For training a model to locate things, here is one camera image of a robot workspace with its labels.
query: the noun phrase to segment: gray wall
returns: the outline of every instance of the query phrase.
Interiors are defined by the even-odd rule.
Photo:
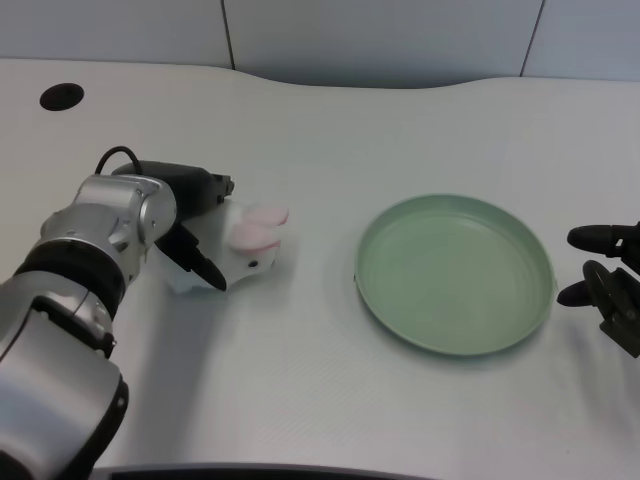
[[[640,80],[640,0],[547,0],[524,74]]]
[[[0,57],[231,66],[220,0],[0,0]]]
[[[224,5],[228,32],[221,0],[0,0],[0,57],[235,66],[285,82],[368,87],[520,74],[640,80],[640,0]]]

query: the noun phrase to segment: white table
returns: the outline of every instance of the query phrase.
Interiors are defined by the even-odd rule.
[[[82,85],[85,99],[44,111],[39,95],[60,82]],[[590,255],[565,243],[567,231],[640,217],[640,84],[515,78],[361,90],[206,67],[3,60],[0,107],[3,278],[118,144],[230,174],[239,201],[291,207],[268,277],[178,298],[149,268],[129,290],[113,360],[131,404],[99,465],[640,475],[640,362],[599,331],[595,309],[556,306],[519,348],[456,361],[380,327],[352,267],[374,215],[452,192],[522,218],[558,284],[579,280]]]

